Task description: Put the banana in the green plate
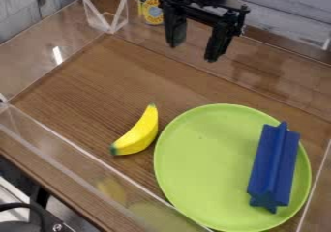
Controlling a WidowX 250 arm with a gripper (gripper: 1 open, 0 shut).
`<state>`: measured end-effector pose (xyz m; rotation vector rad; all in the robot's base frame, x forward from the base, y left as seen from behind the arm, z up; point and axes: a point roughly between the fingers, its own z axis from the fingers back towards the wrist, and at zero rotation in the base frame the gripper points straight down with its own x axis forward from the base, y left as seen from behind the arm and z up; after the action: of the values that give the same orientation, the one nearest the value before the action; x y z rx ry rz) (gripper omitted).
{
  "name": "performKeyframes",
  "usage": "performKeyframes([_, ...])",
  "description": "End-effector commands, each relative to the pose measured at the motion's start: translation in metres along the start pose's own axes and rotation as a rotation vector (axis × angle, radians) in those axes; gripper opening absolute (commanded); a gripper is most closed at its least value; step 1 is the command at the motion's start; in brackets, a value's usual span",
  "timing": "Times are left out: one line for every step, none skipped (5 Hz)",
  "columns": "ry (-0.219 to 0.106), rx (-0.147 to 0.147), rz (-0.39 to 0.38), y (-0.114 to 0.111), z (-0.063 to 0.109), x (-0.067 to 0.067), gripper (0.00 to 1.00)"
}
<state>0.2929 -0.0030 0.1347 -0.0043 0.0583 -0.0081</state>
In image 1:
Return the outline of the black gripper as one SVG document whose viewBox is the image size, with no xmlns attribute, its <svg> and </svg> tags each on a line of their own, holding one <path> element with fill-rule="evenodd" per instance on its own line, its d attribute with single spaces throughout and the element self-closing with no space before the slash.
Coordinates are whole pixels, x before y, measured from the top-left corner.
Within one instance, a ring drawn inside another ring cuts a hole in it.
<svg viewBox="0 0 331 232">
<path fill-rule="evenodd" d="M 186 40 L 186 15 L 201 23 L 222 22 L 213 26 L 203 59 L 213 63 L 225 54 L 233 35 L 241 34 L 248 6 L 238 0 L 162 0 L 170 4 L 163 6 L 165 39 L 171 48 L 178 47 Z"/>
</svg>

